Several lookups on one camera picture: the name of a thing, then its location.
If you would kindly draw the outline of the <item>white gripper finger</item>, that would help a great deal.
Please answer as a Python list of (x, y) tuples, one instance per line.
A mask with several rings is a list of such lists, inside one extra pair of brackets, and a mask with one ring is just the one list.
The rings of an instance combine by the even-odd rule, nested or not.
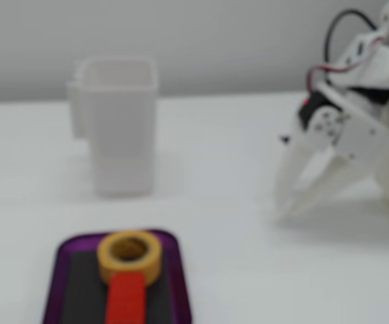
[(308, 117), (307, 123), (296, 113), (288, 145), (281, 157), (276, 176), (276, 208), (283, 217), (296, 216), (313, 207), (322, 191), (321, 178), (294, 194), (302, 173), (311, 160), (332, 146), (343, 129), (344, 113), (334, 107), (321, 107)]
[(333, 157), (323, 172), (285, 209), (287, 217), (302, 215), (370, 175), (342, 157)]

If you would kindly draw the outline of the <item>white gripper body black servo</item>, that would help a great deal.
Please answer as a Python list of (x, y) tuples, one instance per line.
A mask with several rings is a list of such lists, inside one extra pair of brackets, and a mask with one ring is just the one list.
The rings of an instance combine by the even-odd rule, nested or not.
[(348, 161), (380, 161), (389, 153), (389, 127), (376, 106), (323, 82), (297, 112), (302, 141), (315, 151), (332, 147)]

